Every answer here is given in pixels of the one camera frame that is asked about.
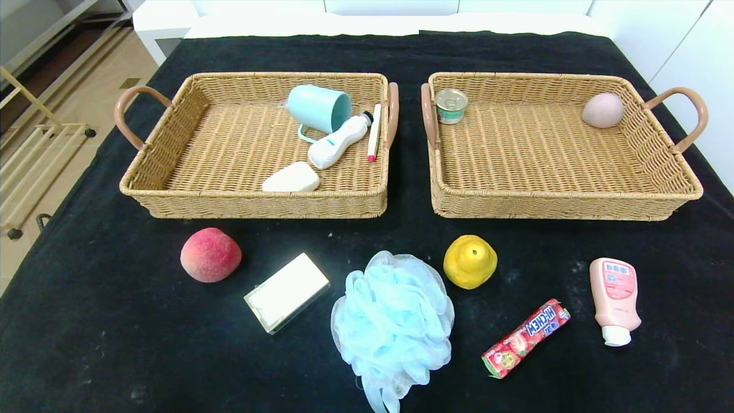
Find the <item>table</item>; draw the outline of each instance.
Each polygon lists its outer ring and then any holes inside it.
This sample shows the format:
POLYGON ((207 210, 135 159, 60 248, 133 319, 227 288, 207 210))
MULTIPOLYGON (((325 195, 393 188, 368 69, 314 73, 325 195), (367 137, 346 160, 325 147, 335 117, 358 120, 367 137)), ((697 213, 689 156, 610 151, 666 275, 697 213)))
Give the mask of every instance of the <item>table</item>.
MULTIPOLYGON (((410 390, 403 412, 731 408, 734 199, 695 148, 686 159, 705 194, 663 222, 447 220, 431 209, 418 98, 431 73, 618 75, 652 98, 609 39, 569 32, 184 40, 150 85, 173 96, 201 71, 373 71, 398 82, 387 212, 373 220, 158 220, 117 188, 134 149, 115 129, 0 298, 3 413, 367 412, 329 329, 347 273, 382 249, 440 270, 448 245, 467 233, 493 245, 498 271, 473 291, 447 282, 456 310, 452 360, 410 390), (244 252, 239 269, 216 284, 191 280, 178 261, 186 238, 207 226, 244 252), (332 286, 269 336, 242 297, 301 252, 332 286), (642 326, 624 348, 604 346, 594 321, 588 265, 600 256, 630 262, 639 274, 642 326), (479 355, 549 298, 572 320, 507 378, 489 378, 479 355)), ((128 124, 145 135, 162 109, 139 98, 128 124)), ((654 112, 674 140, 684 136, 663 107, 654 112)))

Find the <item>candy pack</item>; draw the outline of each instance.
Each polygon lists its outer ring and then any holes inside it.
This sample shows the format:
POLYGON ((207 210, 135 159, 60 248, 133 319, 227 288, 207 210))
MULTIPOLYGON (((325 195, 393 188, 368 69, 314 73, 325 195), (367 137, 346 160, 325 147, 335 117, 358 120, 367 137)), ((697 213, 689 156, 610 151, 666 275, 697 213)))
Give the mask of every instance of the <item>candy pack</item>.
POLYGON ((571 315, 552 298, 512 333, 482 354, 482 361, 494 378, 502 379, 512 371, 535 346, 563 326, 571 315))

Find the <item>tin can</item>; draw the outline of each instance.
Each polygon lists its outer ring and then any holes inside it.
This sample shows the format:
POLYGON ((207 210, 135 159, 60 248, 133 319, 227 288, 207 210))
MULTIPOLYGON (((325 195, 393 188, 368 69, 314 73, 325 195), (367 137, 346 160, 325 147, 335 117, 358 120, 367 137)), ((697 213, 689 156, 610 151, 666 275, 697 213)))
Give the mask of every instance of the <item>tin can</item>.
POLYGON ((464 118, 469 98, 458 89, 444 89, 436 93, 438 121, 453 125, 464 118))

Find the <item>yellow fruit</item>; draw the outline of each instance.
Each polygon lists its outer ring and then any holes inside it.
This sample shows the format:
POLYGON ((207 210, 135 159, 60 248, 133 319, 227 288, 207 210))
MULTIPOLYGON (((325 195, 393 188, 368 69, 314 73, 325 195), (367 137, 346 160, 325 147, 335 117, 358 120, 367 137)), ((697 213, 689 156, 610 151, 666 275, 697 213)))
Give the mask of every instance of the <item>yellow fruit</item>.
POLYGON ((490 279, 497 269, 497 253, 482 238, 462 235, 451 243, 443 257, 443 272, 461 288, 473 290, 490 279))

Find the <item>light blue cup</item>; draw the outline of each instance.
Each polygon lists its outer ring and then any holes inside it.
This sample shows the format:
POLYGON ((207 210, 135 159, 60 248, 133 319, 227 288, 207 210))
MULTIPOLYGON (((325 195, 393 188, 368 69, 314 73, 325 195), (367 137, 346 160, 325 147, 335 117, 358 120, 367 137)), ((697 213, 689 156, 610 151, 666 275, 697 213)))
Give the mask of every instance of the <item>light blue cup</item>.
POLYGON ((315 85, 299 85, 288 94, 288 111, 301 123, 298 136, 314 143, 303 134, 303 127, 318 129, 324 133, 336 132, 352 114, 349 95, 339 90, 315 85))

